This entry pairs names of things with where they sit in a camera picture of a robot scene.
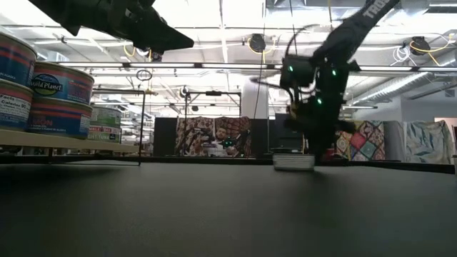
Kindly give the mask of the white pillar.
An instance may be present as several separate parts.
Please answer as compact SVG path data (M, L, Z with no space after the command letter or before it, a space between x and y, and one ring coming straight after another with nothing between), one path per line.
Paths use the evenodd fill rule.
M268 87L247 78L241 89L241 114L250 119L268 118Z

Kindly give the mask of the red patterned cloth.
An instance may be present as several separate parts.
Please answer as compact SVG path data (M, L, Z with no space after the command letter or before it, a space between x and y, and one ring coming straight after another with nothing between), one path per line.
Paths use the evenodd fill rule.
M208 157L205 146L214 141L214 129L214 119L211 118L178 118L174 153L177 156Z
M227 157L243 157L251 153L251 121L247 116L217 118L215 119L215 133L218 128L226 129L228 138L225 142L231 143L237 150L234 156Z

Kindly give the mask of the silver ventilation duct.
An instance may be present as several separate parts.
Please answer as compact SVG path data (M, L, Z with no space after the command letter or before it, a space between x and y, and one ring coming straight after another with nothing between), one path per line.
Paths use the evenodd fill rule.
M69 58L59 53L58 51L51 51L47 49L36 49L38 61L50 61L50 62L68 62Z

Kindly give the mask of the black panel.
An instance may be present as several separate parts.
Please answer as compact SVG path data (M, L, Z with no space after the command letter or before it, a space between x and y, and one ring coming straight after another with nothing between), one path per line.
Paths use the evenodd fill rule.
M157 117L154 122L154 157L174 155L177 118Z
M263 158L269 151L269 120L251 119L251 155Z

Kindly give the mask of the light wooden shelf board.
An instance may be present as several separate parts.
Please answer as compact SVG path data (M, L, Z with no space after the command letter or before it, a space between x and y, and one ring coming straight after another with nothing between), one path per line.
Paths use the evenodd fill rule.
M0 145L139 152L138 146L0 129Z

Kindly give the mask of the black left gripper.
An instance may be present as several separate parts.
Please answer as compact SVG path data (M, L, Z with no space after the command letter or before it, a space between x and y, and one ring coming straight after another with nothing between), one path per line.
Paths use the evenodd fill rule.
M188 49L194 40L169 26L152 7L155 0L107 0L107 29L111 36L127 39L140 49Z

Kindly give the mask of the teal white patterned cloth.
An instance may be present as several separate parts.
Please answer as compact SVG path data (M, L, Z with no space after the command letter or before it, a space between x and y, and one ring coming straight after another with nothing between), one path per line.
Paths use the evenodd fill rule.
M452 164L453 141L445 121L413 121L405 125L406 162Z

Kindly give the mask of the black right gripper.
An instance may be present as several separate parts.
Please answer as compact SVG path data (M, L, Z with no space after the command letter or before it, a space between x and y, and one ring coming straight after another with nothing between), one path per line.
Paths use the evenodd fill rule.
M306 138L333 140L336 132L354 133L355 123L339 118L346 103L348 75L357 70L355 61L312 59L316 67L313 83L308 87L286 89L291 96L285 127L301 132ZM308 154L322 161L328 146L320 141L308 142Z

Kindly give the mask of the person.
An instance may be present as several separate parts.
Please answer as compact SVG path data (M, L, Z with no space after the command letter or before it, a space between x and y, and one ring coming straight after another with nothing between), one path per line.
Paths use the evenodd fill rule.
M231 143L226 143L225 140L228 138L226 129L218 128L215 133L215 140L211 142L213 145L210 148L210 156L215 157L227 157L234 156L237 150L232 146Z

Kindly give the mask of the long ceiling light bar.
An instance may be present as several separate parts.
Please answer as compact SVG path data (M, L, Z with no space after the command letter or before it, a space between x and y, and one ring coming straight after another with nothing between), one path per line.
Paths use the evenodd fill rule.
M186 63L186 62L59 62L73 68L158 68L158 69L266 69L280 70L281 64ZM457 72L455 66L359 66L359 71L375 72Z

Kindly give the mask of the colourful patchwork quilt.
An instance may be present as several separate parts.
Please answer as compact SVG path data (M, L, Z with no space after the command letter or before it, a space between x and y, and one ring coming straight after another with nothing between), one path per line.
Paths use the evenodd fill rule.
M336 154L349 161L382 161L385 159L382 121L354 121L354 133L338 132Z

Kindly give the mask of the black computer case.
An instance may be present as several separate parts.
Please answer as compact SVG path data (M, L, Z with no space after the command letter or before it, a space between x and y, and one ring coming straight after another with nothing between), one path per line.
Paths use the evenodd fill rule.
M303 151L303 134L286 128L284 123L288 114L275 114L273 126L273 148L289 148Z

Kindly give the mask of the grey cloth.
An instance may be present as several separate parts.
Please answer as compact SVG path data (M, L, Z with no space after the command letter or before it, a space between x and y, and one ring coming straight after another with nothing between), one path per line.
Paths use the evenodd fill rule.
M387 161L406 161L405 131L403 122L384 121L384 146Z

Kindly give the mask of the black metal frame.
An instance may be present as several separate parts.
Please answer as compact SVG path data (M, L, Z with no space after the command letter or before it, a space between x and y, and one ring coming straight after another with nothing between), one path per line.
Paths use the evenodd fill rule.
M144 134L144 119L145 119L145 105L146 105L146 92L136 89L105 89L105 88L95 88L93 89L93 95L141 95L143 96L141 102L141 122L140 122L140 141L139 141L139 150L138 156L136 159L137 166L142 164L142 151L143 151L143 134Z
M188 116L188 109L189 106L200 96L212 96L212 97L220 97L220 96L228 96L228 98L238 107L238 115L241 116L242 114L242 104L241 104L241 92L227 92L227 91L186 91L184 93L184 116L187 118ZM239 101L236 101L233 96L238 96Z

